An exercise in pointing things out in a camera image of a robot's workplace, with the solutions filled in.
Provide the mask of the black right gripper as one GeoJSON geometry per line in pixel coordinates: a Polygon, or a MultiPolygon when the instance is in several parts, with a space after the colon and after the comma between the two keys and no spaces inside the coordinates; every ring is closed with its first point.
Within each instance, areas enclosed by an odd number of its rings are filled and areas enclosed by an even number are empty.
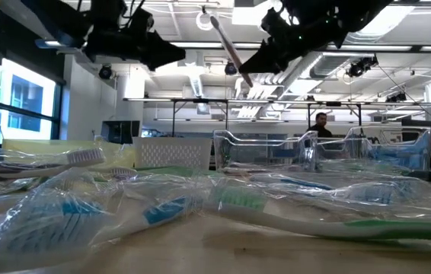
{"type": "Polygon", "coordinates": [[[316,49],[333,43],[340,49],[349,31],[349,0],[280,0],[287,18],[298,23],[279,27],[281,17],[271,8],[261,20],[261,28],[267,33],[275,31],[275,42],[270,37],[263,40],[258,51],[239,68],[240,73],[284,72],[289,62],[281,59],[279,49],[316,49]]]}

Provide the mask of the black ceiling device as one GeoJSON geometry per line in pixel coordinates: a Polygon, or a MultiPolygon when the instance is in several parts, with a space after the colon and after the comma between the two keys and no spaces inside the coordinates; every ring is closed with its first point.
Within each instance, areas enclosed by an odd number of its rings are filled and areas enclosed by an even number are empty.
{"type": "Polygon", "coordinates": [[[369,71],[373,66],[378,64],[377,56],[362,57],[357,62],[353,62],[349,69],[346,70],[346,74],[351,78],[357,78],[362,76],[364,73],[369,71]]]}

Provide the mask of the white perforated plastic basket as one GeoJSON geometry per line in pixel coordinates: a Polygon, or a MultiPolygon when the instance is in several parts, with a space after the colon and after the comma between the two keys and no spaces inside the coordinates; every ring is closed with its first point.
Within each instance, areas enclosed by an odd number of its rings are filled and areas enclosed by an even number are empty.
{"type": "Polygon", "coordinates": [[[212,140],[206,138],[134,137],[134,167],[189,167],[208,170],[212,140]]]}

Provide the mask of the person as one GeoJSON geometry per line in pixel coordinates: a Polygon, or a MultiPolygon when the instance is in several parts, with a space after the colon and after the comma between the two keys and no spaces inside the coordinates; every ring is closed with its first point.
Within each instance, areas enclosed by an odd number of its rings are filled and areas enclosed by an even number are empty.
{"type": "Polygon", "coordinates": [[[332,138],[331,131],[325,128],[327,125],[327,114],[318,113],[315,117],[315,124],[307,129],[307,131],[315,131],[318,133],[318,138],[332,138]]]}

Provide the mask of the yellow plastic bin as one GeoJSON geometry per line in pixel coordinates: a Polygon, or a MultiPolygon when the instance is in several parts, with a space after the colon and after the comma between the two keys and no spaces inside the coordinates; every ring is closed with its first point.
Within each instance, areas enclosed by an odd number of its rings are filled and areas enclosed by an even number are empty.
{"type": "Polygon", "coordinates": [[[135,162],[135,149],[130,145],[120,145],[105,141],[69,140],[14,140],[6,139],[3,149],[22,151],[27,154],[61,154],[89,148],[101,148],[106,158],[101,167],[132,168],[135,162]]]}

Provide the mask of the clear plastic bin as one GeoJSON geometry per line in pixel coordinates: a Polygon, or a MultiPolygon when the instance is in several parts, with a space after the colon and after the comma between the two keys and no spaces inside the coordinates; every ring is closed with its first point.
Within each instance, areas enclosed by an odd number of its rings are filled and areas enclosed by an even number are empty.
{"type": "Polygon", "coordinates": [[[230,163],[299,164],[306,168],[305,171],[314,170],[317,140],[315,131],[288,137],[278,134],[235,135],[227,130],[216,130],[213,133],[215,167],[221,171],[230,163]]]}
{"type": "Polygon", "coordinates": [[[342,139],[318,139],[323,160],[374,160],[429,170],[431,128],[421,126],[357,126],[342,139]]]}

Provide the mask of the green toothbrush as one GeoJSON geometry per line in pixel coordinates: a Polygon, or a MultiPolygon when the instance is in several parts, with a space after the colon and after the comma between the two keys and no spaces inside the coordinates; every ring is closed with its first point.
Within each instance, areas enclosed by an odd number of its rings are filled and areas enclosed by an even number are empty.
{"type": "Polygon", "coordinates": [[[326,160],[321,161],[319,165],[328,170],[354,170],[354,171],[369,171],[369,172],[399,172],[399,171],[410,171],[407,167],[400,165],[391,164],[385,161],[374,161],[374,160],[353,160],[353,159],[341,159],[341,160],[326,160]]]}
{"type": "Polygon", "coordinates": [[[325,239],[431,243],[431,221],[352,217],[350,208],[267,186],[214,186],[203,208],[233,221],[325,239]]]}

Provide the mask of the large window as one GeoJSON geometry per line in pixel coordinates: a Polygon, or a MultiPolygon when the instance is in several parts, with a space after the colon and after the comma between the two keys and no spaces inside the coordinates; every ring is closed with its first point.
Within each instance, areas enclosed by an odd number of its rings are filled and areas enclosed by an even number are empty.
{"type": "Polygon", "coordinates": [[[62,87],[8,59],[0,63],[0,144],[4,139],[48,140],[59,135],[62,87]]]}

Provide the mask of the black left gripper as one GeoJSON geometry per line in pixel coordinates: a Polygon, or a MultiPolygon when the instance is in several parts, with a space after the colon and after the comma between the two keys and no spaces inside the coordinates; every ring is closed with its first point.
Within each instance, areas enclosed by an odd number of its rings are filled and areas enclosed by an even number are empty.
{"type": "Polygon", "coordinates": [[[125,5],[92,5],[88,19],[93,24],[87,36],[84,54],[94,62],[97,56],[114,56],[122,60],[134,59],[150,71],[186,58],[186,51],[165,41],[156,32],[151,13],[136,8],[128,17],[127,25],[120,26],[120,18],[127,11],[125,5]]]}

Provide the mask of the blue toothbrush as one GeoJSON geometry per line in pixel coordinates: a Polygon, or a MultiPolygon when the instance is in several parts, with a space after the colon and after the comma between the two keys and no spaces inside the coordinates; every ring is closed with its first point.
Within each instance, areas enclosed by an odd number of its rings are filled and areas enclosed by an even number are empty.
{"type": "Polygon", "coordinates": [[[199,209],[208,188],[200,176],[99,181],[86,169],[67,170],[8,211],[0,224],[0,272],[67,263],[105,242],[173,221],[199,209]]]}
{"type": "Polygon", "coordinates": [[[417,197],[419,180],[405,177],[349,178],[339,175],[288,177],[282,174],[255,174],[250,181],[307,196],[389,205],[417,197]]]}

